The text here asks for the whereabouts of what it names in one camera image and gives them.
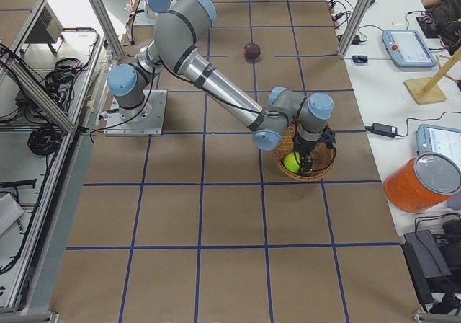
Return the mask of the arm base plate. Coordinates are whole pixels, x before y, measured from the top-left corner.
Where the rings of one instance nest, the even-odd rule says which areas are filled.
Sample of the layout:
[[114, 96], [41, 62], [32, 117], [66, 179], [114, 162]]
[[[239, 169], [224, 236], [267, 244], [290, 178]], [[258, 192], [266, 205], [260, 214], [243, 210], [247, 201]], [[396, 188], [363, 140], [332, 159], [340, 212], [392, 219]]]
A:
[[117, 112], [110, 113], [104, 134], [106, 136], [160, 136], [164, 125], [166, 101], [168, 91], [143, 91], [145, 101], [133, 110], [126, 110], [119, 106], [115, 97], [112, 98], [112, 107]]

